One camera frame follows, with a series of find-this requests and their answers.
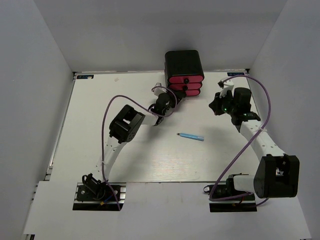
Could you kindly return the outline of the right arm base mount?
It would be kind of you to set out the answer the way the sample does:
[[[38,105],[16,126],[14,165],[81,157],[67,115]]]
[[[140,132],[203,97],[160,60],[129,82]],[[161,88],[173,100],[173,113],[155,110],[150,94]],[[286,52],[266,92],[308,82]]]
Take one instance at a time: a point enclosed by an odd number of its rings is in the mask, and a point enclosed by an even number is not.
[[[256,212],[256,198],[253,193],[236,190],[234,177],[239,174],[229,175],[226,181],[218,183],[212,198],[209,200],[211,213],[249,213]]]

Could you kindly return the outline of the pink bottom drawer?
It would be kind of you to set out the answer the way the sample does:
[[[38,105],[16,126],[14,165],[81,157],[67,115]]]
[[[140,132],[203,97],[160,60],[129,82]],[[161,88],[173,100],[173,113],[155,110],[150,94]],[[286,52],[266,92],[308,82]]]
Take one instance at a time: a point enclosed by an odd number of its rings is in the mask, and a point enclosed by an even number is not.
[[[186,90],[184,92],[184,98],[196,97],[201,93],[199,89]]]

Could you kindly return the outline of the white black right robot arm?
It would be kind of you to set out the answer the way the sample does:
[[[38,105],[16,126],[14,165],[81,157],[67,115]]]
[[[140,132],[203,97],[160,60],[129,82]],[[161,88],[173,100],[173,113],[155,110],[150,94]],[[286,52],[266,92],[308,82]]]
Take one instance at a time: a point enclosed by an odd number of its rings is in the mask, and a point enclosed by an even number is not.
[[[226,195],[236,200],[244,193],[260,199],[293,198],[298,193],[300,161],[286,154],[272,140],[260,117],[251,110],[252,93],[248,88],[217,92],[209,104],[216,116],[228,114],[238,132],[247,139],[259,165],[254,175],[231,174],[226,180]]]

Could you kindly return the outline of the light blue marker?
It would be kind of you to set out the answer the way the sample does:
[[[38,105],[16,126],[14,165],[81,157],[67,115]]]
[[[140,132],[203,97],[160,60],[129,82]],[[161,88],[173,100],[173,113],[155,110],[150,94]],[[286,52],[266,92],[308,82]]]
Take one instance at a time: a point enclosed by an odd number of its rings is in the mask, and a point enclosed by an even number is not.
[[[177,135],[182,138],[192,139],[192,140],[201,141],[201,142],[203,142],[205,140],[205,138],[203,136],[194,135],[194,134],[177,133]]]

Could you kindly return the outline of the pink top drawer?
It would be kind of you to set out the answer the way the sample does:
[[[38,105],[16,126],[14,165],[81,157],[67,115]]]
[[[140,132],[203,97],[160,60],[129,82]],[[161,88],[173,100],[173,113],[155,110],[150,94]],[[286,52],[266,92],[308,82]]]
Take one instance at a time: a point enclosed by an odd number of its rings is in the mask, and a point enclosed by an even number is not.
[[[201,83],[204,80],[202,75],[176,75],[168,79],[170,84],[192,84]]]

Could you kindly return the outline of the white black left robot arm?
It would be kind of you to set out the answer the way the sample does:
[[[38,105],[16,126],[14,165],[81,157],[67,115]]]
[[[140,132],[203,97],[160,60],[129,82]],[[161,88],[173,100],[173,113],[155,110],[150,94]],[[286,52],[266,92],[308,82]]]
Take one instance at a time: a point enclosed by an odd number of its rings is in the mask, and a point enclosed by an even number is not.
[[[142,125],[158,126],[164,118],[173,114],[179,102],[187,96],[185,91],[174,91],[167,87],[156,85],[151,91],[157,100],[149,108],[144,108],[136,101],[125,95],[116,95],[112,98],[125,98],[137,104],[146,111],[141,113],[126,104],[109,125],[107,142],[104,141],[104,130],[107,115],[103,116],[101,127],[101,158],[95,171],[82,176],[82,183],[94,199],[99,200],[105,196],[107,180],[122,148],[131,142]]]

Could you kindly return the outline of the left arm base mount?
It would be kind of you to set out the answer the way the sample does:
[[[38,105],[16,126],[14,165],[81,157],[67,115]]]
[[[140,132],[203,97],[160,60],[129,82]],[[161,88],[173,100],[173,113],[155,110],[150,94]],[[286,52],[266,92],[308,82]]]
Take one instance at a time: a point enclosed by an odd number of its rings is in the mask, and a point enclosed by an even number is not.
[[[114,212],[120,211],[126,197],[124,183],[107,185],[96,180],[92,174],[83,175],[77,184],[72,209],[74,211]]]

